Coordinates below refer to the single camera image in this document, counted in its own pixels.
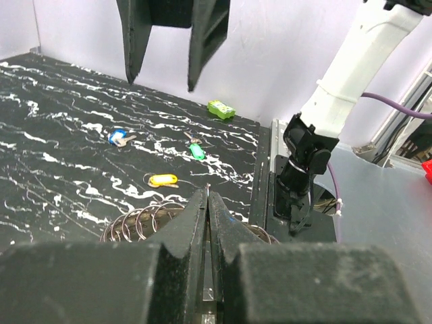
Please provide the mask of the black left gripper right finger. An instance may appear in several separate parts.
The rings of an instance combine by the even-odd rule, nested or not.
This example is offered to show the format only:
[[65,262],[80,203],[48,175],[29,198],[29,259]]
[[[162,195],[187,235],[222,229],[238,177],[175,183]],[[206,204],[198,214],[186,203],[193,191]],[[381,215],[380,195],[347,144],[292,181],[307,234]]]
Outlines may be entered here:
[[225,323],[420,323],[394,260],[376,246],[268,244],[208,197],[213,291]]

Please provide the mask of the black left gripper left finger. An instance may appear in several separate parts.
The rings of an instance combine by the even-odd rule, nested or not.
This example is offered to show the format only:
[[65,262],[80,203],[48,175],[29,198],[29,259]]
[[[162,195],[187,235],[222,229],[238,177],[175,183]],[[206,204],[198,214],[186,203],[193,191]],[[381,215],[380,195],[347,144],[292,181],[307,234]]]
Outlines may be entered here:
[[135,243],[46,243],[1,255],[2,323],[200,323],[207,192]]

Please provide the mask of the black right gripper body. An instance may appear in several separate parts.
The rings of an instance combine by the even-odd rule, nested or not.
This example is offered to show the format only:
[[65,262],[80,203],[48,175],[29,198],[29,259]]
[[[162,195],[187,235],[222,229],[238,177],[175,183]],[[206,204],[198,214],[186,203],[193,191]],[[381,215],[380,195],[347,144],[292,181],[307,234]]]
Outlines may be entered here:
[[150,0],[153,25],[173,28],[190,28],[193,0]]

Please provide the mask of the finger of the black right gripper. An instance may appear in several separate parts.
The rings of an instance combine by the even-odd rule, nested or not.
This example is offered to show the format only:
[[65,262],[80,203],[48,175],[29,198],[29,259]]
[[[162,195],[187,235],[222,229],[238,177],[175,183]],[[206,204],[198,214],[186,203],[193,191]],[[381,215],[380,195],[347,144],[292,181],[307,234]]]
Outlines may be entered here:
[[227,38],[230,0],[193,1],[188,58],[188,91],[193,92],[205,65]]
[[117,0],[121,20],[126,78],[133,84],[139,75],[152,28],[149,1]]

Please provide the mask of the metal key ring disc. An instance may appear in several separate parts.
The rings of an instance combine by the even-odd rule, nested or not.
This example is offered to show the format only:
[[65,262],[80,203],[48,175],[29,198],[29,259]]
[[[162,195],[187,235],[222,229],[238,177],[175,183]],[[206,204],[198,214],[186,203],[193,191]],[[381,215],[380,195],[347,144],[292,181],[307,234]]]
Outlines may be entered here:
[[[185,205],[179,202],[163,200],[145,207],[132,209],[122,213],[109,222],[102,231],[99,242],[144,242],[158,231],[162,230],[170,221],[174,220],[183,210]],[[244,223],[234,216],[248,232],[268,245],[280,245],[280,241],[268,234],[259,225]]]

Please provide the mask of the yellow tag key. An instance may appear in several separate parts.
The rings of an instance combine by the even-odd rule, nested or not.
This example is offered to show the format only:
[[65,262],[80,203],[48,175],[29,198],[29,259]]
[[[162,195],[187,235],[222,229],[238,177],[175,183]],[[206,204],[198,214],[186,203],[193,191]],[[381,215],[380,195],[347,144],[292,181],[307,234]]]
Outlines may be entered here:
[[171,173],[167,174],[153,174],[146,173],[143,177],[143,181],[151,188],[179,188],[178,177]]

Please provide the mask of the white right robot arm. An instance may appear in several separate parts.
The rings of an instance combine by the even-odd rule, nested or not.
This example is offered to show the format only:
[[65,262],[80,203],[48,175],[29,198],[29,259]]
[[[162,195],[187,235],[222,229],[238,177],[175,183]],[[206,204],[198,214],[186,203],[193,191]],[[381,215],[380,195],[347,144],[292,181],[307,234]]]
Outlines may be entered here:
[[[229,1],[118,1],[127,81],[133,84],[154,26],[191,31],[188,91],[227,38]],[[298,234],[309,215],[292,219],[304,198],[313,197],[313,180],[329,169],[332,150],[358,100],[394,49],[425,16],[430,1],[364,1],[340,49],[317,88],[288,123],[283,139],[289,157],[274,177],[273,214]]]

